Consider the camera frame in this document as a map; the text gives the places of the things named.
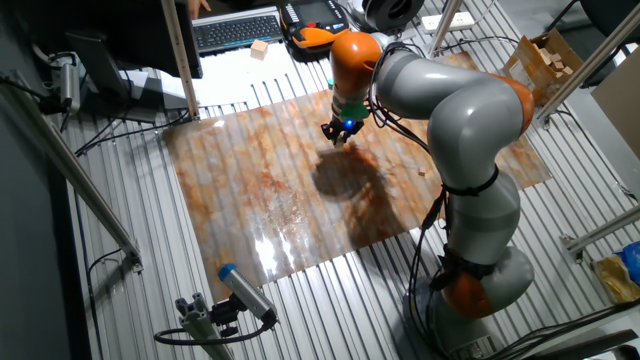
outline black keyboard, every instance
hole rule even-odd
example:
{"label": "black keyboard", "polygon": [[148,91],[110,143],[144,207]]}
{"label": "black keyboard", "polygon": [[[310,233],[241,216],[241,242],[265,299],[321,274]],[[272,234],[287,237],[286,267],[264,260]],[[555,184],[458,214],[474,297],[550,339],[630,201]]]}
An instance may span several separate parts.
{"label": "black keyboard", "polygon": [[251,45],[254,40],[282,39],[275,15],[257,16],[194,27],[199,53],[212,53]]}

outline small wooden block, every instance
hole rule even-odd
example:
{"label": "small wooden block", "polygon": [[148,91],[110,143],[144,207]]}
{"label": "small wooden block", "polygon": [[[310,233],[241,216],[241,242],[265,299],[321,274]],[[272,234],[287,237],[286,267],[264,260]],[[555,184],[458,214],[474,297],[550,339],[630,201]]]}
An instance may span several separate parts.
{"label": "small wooden block", "polygon": [[547,49],[540,49],[540,56],[542,56],[542,60],[544,60],[545,64],[551,65],[551,54],[549,54],[549,51],[547,51]]}
{"label": "small wooden block", "polygon": [[267,44],[264,41],[256,40],[251,45],[251,57],[258,60],[264,60],[264,57],[267,56]]}

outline slotted aluminum tabletop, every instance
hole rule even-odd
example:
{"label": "slotted aluminum tabletop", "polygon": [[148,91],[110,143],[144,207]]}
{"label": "slotted aluminum tabletop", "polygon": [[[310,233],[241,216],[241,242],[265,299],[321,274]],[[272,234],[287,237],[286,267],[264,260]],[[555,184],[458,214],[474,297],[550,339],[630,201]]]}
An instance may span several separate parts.
{"label": "slotted aluminum tabletop", "polygon": [[[466,1],[461,11],[470,11],[477,19],[489,3],[490,0]],[[419,16],[437,14],[436,9],[442,6],[442,1],[428,1]],[[409,41],[424,45],[430,37],[419,30],[419,17],[413,26],[417,33]],[[445,45],[455,44],[459,38],[490,35],[519,39],[499,4],[472,29],[448,34]],[[481,70],[496,72],[514,47],[507,42],[486,41],[459,49],[469,51]],[[327,59],[291,61],[286,74],[255,82],[248,89],[250,100],[246,103],[203,108],[202,116],[244,111],[324,90],[329,78]],[[170,113],[168,118],[176,115]],[[64,135],[74,150],[107,125],[106,120],[86,120],[72,121]],[[159,116],[158,123],[166,121],[166,117]],[[115,134],[121,134],[149,125],[115,121],[111,126]],[[570,117],[554,115],[549,131],[534,126],[526,136],[553,175],[551,180],[520,192],[522,217],[512,240],[533,262],[536,279],[515,304],[489,318],[495,336],[493,345],[486,344],[487,353],[491,347],[502,347],[531,330],[609,305],[588,265],[574,264],[562,251],[558,236],[582,235],[633,206],[616,187],[607,169],[609,164],[589,144],[590,136]],[[143,257],[141,274],[120,268],[121,254],[99,264],[92,273],[105,358],[206,359],[199,347],[171,347],[153,340],[155,332],[179,327],[174,307],[177,298],[190,299],[192,293],[202,292],[211,305],[197,241],[162,134],[149,131],[120,138],[115,144],[104,143],[80,161],[125,228],[137,239]],[[75,209],[73,196],[70,202]],[[81,212],[89,261],[117,249],[84,204]],[[78,219],[75,211],[72,213],[78,262],[83,269]],[[637,225],[627,226],[588,246],[587,253],[599,259],[632,239],[637,240],[638,234]],[[408,285],[416,237],[416,231],[412,231],[263,286],[278,309],[281,323],[275,332],[231,345],[236,358],[433,358],[402,317],[401,297]],[[436,271],[435,256],[442,253],[444,240],[444,234],[436,227],[428,233],[422,274]],[[91,347],[98,359],[86,279],[81,277]],[[246,334],[258,325],[250,314],[244,314],[237,326],[240,333]]]}

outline metal pole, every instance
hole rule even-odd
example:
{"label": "metal pole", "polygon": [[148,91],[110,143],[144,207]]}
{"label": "metal pole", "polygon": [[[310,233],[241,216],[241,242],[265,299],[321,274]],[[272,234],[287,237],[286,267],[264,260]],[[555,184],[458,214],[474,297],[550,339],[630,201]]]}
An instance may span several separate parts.
{"label": "metal pole", "polygon": [[582,66],[573,73],[558,92],[549,100],[549,102],[538,113],[537,121],[544,121],[547,116],[551,115],[560,104],[571,95],[584,80],[595,70],[600,63],[606,59],[611,52],[624,40],[636,26],[640,23],[640,4],[618,25],[618,27],[609,35],[609,37],[598,47],[598,49],[589,56]]}
{"label": "metal pole", "polygon": [[624,226],[632,224],[638,220],[640,220],[640,205],[637,205],[631,210],[627,210],[621,215],[616,216],[613,220],[608,221],[602,226],[599,226],[597,229],[580,237],[578,240],[571,241],[567,245],[567,250],[569,250],[569,253],[573,255],[582,250],[585,246],[592,244],[597,240],[611,234],[612,232]]}
{"label": "metal pole", "polygon": [[458,12],[458,9],[460,9],[460,5],[462,5],[462,0],[449,0],[449,2],[447,2],[447,5],[444,7],[444,12],[442,13],[442,18],[440,18],[440,22],[438,23],[438,28],[431,38],[432,41],[431,44],[429,44],[427,58],[432,59],[433,54],[440,49],[440,45],[442,45],[442,41],[449,31],[453,17],[456,15],[456,12]]}
{"label": "metal pole", "polygon": [[198,111],[198,101],[196,100],[196,92],[193,89],[193,80],[191,78],[191,70],[189,69],[189,60],[187,51],[182,42],[182,31],[180,30],[180,21],[178,20],[178,12],[176,11],[176,3],[174,0],[161,0],[164,18],[167,21],[169,36],[171,37],[171,45],[173,45],[173,53],[178,63],[178,71],[182,79],[182,87],[187,98],[189,106],[189,115],[192,120],[199,120],[200,113]]}
{"label": "metal pole", "polygon": [[29,127],[40,146],[56,164],[58,170],[78,191],[78,194],[98,218],[98,221],[131,259],[134,263],[134,269],[141,270],[140,251],[137,245],[133,243],[127,231],[100,195],[91,178],[80,166],[78,159],[69,150],[56,126],[40,114],[31,96],[22,90],[10,86],[0,86],[0,95],[13,106],[18,117]]}

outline person's hand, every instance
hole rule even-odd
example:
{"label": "person's hand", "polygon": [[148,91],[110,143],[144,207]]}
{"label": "person's hand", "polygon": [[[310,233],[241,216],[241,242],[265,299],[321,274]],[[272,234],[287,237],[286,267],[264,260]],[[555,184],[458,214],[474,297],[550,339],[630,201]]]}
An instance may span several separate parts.
{"label": "person's hand", "polygon": [[198,15],[200,14],[200,6],[205,8],[207,11],[211,11],[211,7],[207,0],[189,0],[189,13],[191,14],[191,20],[198,18]]}

